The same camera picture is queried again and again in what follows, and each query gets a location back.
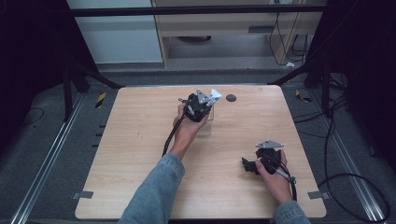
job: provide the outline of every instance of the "gray carpet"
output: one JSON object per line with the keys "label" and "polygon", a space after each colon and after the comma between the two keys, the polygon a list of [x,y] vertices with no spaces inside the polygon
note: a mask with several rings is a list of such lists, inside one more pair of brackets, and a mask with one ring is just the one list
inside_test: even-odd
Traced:
{"label": "gray carpet", "polygon": [[[119,84],[127,86],[137,85],[189,85],[189,84],[234,84],[258,83],[263,84],[277,79],[285,70],[219,70],[219,71],[178,71],[178,72],[142,72],[136,74],[105,74]],[[108,115],[117,95],[116,90],[89,79],[92,87],[84,94],[84,100],[78,113],[77,120],[65,141],[64,147],[53,166],[49,178],[39,195],[29,220],[32,223],[68,223],[79,222],[74,215],[77,206],[71,196],[81,191],[85,184],[92,160],[100,142],[101,125],[106,125]],[[291,114],[300,116],[317,112],[314,103],[305,103],[295,96],[295,89],[300,89],[302,83],[298,78],[285,84],[282,88]],[[101,92],[106,92],[106,99],[101,108],[94,108]],[[335,91],[335,99],[340,93]],[[32,109],[27,116],[26,123],[8,146],[8,155],[1,159],[0,170],[0,220],[8,223],[15,213],[24,194],[29,189],[35,174],[45,159],[50,146],[59,131],[64,118],[63,87],[57,86],[41,92],[32,103],[32,107],[42,108],[44,115],[40,118],[40,109]],[[340,108],[335,113],[335,127],[342,136],[344,144],[352,159],[358,165],[361,173],[373,181],[382,190],[391,204],[392,213],[389,223],[396,223],[395,199],[393,190],[396,189],[395,174],[389,169],[386,161],[380,157],[372,157],[368,145],[361,134],[352,115],[346,108]],[[313,170],[315,179],[319,183],[324,179],[324,138],[308,135],[325,136],[325,128],[321,118],[296,124],[301,131],[300,137],[307,158]],[[345,171],[337,152],[332,144],[328,151],[329,175]],[[361,202],[356,197],[348,177],[331,181],[332,189],[341,204],[360,216],[366,217]],[[327,216],[313,223],[361,223],[343,211],[332,199],[325,200]]]}

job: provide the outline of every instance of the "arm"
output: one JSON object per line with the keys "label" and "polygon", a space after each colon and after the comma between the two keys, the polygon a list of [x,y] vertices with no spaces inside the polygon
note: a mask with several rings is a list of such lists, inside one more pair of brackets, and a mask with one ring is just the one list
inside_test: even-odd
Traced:
{"label": "arm", "polygon": [[[281,150],[281,160],[286,165],[285,152]],[[278,203],[274,212],[274,221],[276,224],[294,224],[310,223],[301,207],[292,199],[289,181],[278,173],[270,175],[261,162],[256,161],[265,186],[271,192],[272,196]]]}
{"label": "arm", "polygon": [[[178,107],[174,125],[181,118],[184,105]],[[175,143],[148,174],[125,208],[119,223],[167,223],[178,186],[185,173],[181,160],[199,129],[206,124],[183,119],[175,132]]]}

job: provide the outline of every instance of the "black cable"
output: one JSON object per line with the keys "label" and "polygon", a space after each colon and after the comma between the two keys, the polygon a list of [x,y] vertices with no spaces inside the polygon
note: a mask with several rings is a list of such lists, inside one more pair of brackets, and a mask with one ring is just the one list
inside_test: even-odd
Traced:
{"label": "black cable", "polygon": [[279,29],[279,12],[277,12],[277,13],[276,13],[276,21],[275,21],[275,24],[274,24],[274,29],[273,29],[273,31],[271,32],[270,38],[269,38],[270,49],[271,49],[271,51],[272,51],[272,53],[273,53],[273,55],[274,55],[274,58],[275,58],[276,63],[277,63],[278,65],[286,65],[285,63],[280,63],[280,62],[277,61],[277,59],[276,59],[276,57],[275,57],[274,50],[273,50],[273,48],[272,48],[272,35],[273,35],[273,33],[274,33],[274,31],[275,31],[276,28],[277,28],[277,31],[278,31],[278,33],[279,33],[280,42],[282,43],[283,52],[285,53],[286,58],[288,58],[288,59],[290,60],[291,63],[297,63],[297,62],[302,61],[302,60],[293,60],[293,59],[289,58],[288,53],[286,52],[285,43],[283,42],[283,38],[282,38],[282,35],[281,35],[281,33],[280,33],[280,29]]}
{"label": "black cable", "polygon": [[339,91],[346,91],[347,90],[347,86],[339,81],[338,79],[336,79],[335,77],[333,77],[332,75],[330,75],[330,81],[332,82],[332,87],[336,88]]}
{"label": "black cable", "polygon": [[180,126],[181,121],[183,121],[183,119],[186,118],[186,111],[187,111],[187,106],[185,105],[183,109],[183,114],[181,115],[180,119],[177,120],[175,126],[172,129],[172,132],[168,136],[168,139],[166,139],[165,146],[163,147],[163,156],[166,154],[169,148],[169,144],[171,143],[172,138],[175,135],[178,126]]}
{"label": "black cable", "polygon": [[[344,97],[342,97],[342,98],[343,98],[343,99],[342,99],[340,102],[334,103],[328,110],[321,111],[321,112],[318,111],[318,112],[313,112],[313,113],[310,113],[310,114],[306,114],[306,115],[311,115],[311,114],[319,113],[319,114],[315,115],[314,117],[311,117],[311,118],[308,118],[308,119],[296,120],[296,121],[294,121],[294,123],[303,123],[303,122],[307,122],[307,121],[309,121],[309,120],[316,119],[316,118],[320,117],[321,115],[326,114],[326,113],[329,112],[329,111],[335,111],[335,110],[339,109],[340,107],[346,105],[346,104],[344,104],[344,105],[339,105],[339,104],[341,104],[341,103],[343,103],[344,101],[347,100],[347,99],[345,99]],[[296,119],[296,118],[299,118],[299,117],[303,117],[303,116],[306,116],[306,115],[296,116],[296,117],[294,117],[293,119]]]}
{"label": "black cable", "polygon": [[307,52],[308,52],[308,35],[305,35],[305,36],[304,36],[304,46],[303,46],[303,49],[295,49],[295,48],[294,48],[295,43],[296,43],[298,37],[299,37],[298,35],[296,35],[296,36],[294,37],[293,44],[291,45],[291,52],[292,52],[292,54],[295,55],[295,56],[303,57],[303,60],[304,60],[304,58],[306,58],[306,55],[307,55]]}
{"label": "black cable", "polygon": [[315,135],[315,134],[312,134],[312,133],[305,133],[305,132],[302,132],[302,131],[297,131],[297,133],[303,133],[303,134],[306,134],[306,135],[309,135],[309,136],[313,136],[313,137],[317,137],[317,138],[326,138],[326,136],[319,136],[319,135]]}
{"label": "black cable", "polygon": [[326,37],[326,39],[324,39],[322,41],[322,43],[320,44],[319,47],[316,48],[315,51],[313,51],[310,54],[310,58],[314,58],[319,50],[321,48],[323,48],[323,46],[325,46],[326,44],[328,44],[327,42],[329,42],[330,40],[332,40],[332,36],[335,35],[335,33],[338,31],[338,29],[340,29],[341,25],[347,20],[347,18],[349,18],[349,15],[352,13],[353,9],[355,9],[356,5],[358,4],[359,0],[356,0],[354,5],[352,6],[352,8],[348,11],[348,13],[345,15],[345,17],[337,24],[337,26],[332,30],[332,32]]}
{"label": "black cable", "polygon": [[41,118],[43,118],[43,116],[44,116],[44,109],[43,109],[43,108],[40,108],[40,107],[32,107],[32,108],[30,108],[30,109],[31,109],[31,110],[33,110],[33,109],[41,110],[41,115],[40,115],[40,117],[38,117],[38,119],[35,119],[35,120],[33,120],[33,121],[30,121],[30,122],[23,123],[22,125],[33,124],[33,123],[38,122]]}
{"label": "black cable", "polygon": [[296,189],[296,179],[294,178],[294,176],[291,176],[288,167],[286,167],[286,164],[283,163],[282,161],[278,161],[278,160],[274,160],[273,158],[271,158],[268,155],[263,155],[267,160],[273,162],[276,164],[277,167],[279,167],[280,169],[283,170],[283,173],[285,173],[289,178],[289,183],[291,186],[291,196],[293,197],[293,200],[297,202],[297,189]]}
{"label": "black cable", "polygon": [[[389,205],[389,202],[386,200],[384,194],[381,192],[381,190],[380,190],[379,188],[377,188],[371,181],[369,181],[367,178],[365,178],[365,177],[363,177],[363,176],[361,176],[361,175],[355,175],[355,174],[350,174],[350,173],[343,173],[343,174],[328,176],[328,170],[327,170],[327,167],[328,167],[328,165],[327,165],[328,143],[329,143],[329,138],[330,138],[330,136],[332,135],[332,133],[334,132],[334,129],[335,129],[335,123],[334,123],[333,115],[334,115],[334,112],[335,112],[338,108],[340,108],[340,107],[346,105],[346,104],[342,104],[342,105],[341,105],[341,103],[343,103],[345,100],[346,100],[346,98],[342,96],[342,97],[336,99],[336,100],[334,101],[334,104],[332,105],[332,107],[329,108],[331,123],[330,123],[329,130],[328,130],[328,132],[327,132],[327,134],[326,134],[326,137],[325,137],[325,147],[324,147],[324,172],[325,172],[325,179],[324,179],[321,183],[318,184],[318,187],[320,187],[320,186],[322,186],[324,183],[326,183],[326,187],[328,188],[329,194],[330,194],[331,197],[334,199],[334,201],[335,201],[342,209],[344,209],[347,213],[349,213],[350,215],[352,215],[354,218],[356,218],[356,219],[358,219],[358,220],[360,220],[360,221],[368,222],[368,223],[382,223],[382,222],[386,221],[386,220],[390,217],[390,205]],[[300,122],[309,121],[309,120],[315,119],[315,118],[317,118],[317,117],[318,117],[318,116],[314,116],[313,118],[310,118],[310,119],[300,120]],[[385,202],[385,206],[386,206],[386,210],[387,210],[384,218],[382,218],[382,219],[380,219],[380,220],[372,221],[372,220],[370,220],[370,219],[367,219],[367,218],[364,218],[364,217],[360,217],[360,216],[354,214],[353,212],[351,212],[350,210],[348,210],[347,208],[345,208],[345,207],[337,200],[337,198],[335,197],[334,193],[332,192],[332,188],[331,188],[331,186],[330,186],[330,180],[332,180],[332,179],[334,179],[334,178],[336,178],[336,177],[339,177],[339,176],[349,176],[349,175],[350,175],[350,176],[357,177],[357,178],[360,178],[360,179],[366,181],[366,182],[369,183],[369,185],[378,193],[378,195],[379,195],[379,196],[382,198],[382,200]]]}
{"label": "black cable", "polygon": [[[368,222],[368,223],[382,223],[382,222],[386,221],[386,220],[389,218],[389,216],[390,216],[390,205],[389,205],[388,201],[385,199],[385,197],[384,197],[383,193],[381,192],[381,190],[378,189],[372,182],[370,182],[368,179],[364,178],[364,177],[361,176],[361,175],[355,175],[355,174],[349,174],[349,173],[333,175],[333,176],[330,176],[330,177],[328,176],[328,170],[327,170],[327,167],[328,167],[328,166],[327,166],[327,151],[328,151],[328,143],[329,143],[329,138],[330,138],[330,129],[332,128],[333,123],[334,123],[334,119],[333,119],[333,113],[332,113],[332,116],[331,116],[331,123],[330,123],[330,127],[329,127],[328,134],[327,134],[327,136],[326,136],[325,147],[324,147],[324,172],[325,172],[325,180],[323,181],[324,183],[326,183],[326,187],[327,187],[327,189],[328,189],[330,195],[332,196],[332,198],[334,199],[334,201],[335,201],[342,209],[344,209],[344,211],[346,211],[347,213],[349,213],[349,214],[352,215],[354,218],[356,218],[356,219],[358,219],[358,220],[360,220],[360,221],[364,221],[364,222]],[[332,192],[332,188],[331,188],[331,186],[330,186],[330,180],[331,180],[331,179],[334,179],[334,178],[336,178],[336,177],[338,177],[338,176],[342,176],[342,175],[351,175],[351,176],[354,176],[354,177],[363,179],[363,180],[365,180],[367,183],[369,183],[369,184],[371,185],[371,187],[372,187],[373,189],[375,189],[375,191],[378,192],[378,194],[381,196],[381,198],[382,198],[382,199],[384,200],[384,202],[385,202],[385,205],[386,205],[386,207],[387,207],[387,213],[386,213],[385,217],[382,218],[382,219],[380,219],[380,220],[372,221],[372,220],[370,220],[370,219],[367,219],[367,218],[364,218],[364,217],[360,217],[359,215],[356,215],[355,213],[351,212],[349,209],[347,209],[346,207],[344,207],[344,206],[337,200],[337,198],[335,197],[334,193]]]}

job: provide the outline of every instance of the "floor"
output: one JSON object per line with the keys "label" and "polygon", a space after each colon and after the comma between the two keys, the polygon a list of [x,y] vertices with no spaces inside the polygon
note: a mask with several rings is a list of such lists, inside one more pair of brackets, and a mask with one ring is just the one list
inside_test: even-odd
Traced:
{"label": "floor", "polygon": [[[296,42],[295,52],[303,42]],[[301,59],[290,53],[293,59]],[[252,36],[212,36],[208,41],[200,38],[174,38],[169,54],[169,64],[161,69],[137,69],[133,73],[103,73],[105,77],[127,86],[138,85],[183,85],[183,84],[265,84],[274,81],[293,67],[279,65],[272,57],[266,38]],[[38,190],[33,204],[25,207],[29,223],[90,223],[77,220],[74,210],[77,200],[75,192],[83,189],[85,179],[91,168],[95,150],[100,143],[101,133],[111,111],[117,90],[111,90],[102,83],[88,78],[91,89],[87,94],[74,91],[73,99],[79,112],[74,117],[67,139],[59,140],[58,151],[51,152],[56,136],[63,129],[64,105],[62,86],[56,86],[37,95],[32,110],[24,125],[9,144],[10,151],[1,159],[0,167],[0,223],[9,223],[29,188]],[[302,84],[304,75],[298,76],[282,86],[290,113],[295,120],[310,117],[319,112],[320,87],[306,90]],[[297,98],[295,90],[300,90],[312,100],[307,103]],[[106,99],[100,108],[95,108],[98,96],[106,92]],[[340,91],[332,91],[332,99],[342,96]],[[326,178],[323,158],[328,160],[328,172],[332,174],[350,173],[364,175],[381,189],[390,204],[390,219],[387,223],[396,223],[393,215],[396,200],[396,176],[383,158],[370,155],[364,135],[347,112],[347,106],[334,113],[335,131],[329,141],[328,150],[324,150],[325,135],[330,122],[318,119],[308,122],[296,122],[305,153],[317,182]],[[46,158],[53,157],[47,164],[49,169],[42,181],[37,183],[36,174]],[[366,189],[364,183],[354,178],[337,178],[331,181],[333,192],[347,209],[367,218],[367,214],[380,208],[386,214],[386,206],[381,195],[372,188]],[[345,212],[334,199],[325,200],[328,215],[325,218],[311,220],[313,223],[361,223],[356,217]]]}

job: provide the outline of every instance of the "hand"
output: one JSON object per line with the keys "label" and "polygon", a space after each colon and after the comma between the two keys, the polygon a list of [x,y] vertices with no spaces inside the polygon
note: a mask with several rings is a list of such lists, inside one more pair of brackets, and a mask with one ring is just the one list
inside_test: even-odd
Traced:
{"label": "hand", "polygon": [[[174,126],[183,115],[184,106],[186,105],[182,104],[178,106],[177,116],[174,119]],[[174,153],[179,156],[180,159],[183,159],[184,154],[194,140],[198,131],[206,125],[207,118],[208,116],[204,116],[200,122],[194,122],[188,118],[183,119],[175,132],[175,143],[169,152]]]}
{"label": "hand", "polygon": [[[285,152],[283,150],[280,150],[280,156],[281,161],[286,165],[288,161],[286,160]],[[256,161],[256,166],[262,176],[264,184],[267,186],[278,204],[292,200],[290,183],[285,177],[278,173],[270,175],[260,161]]]}

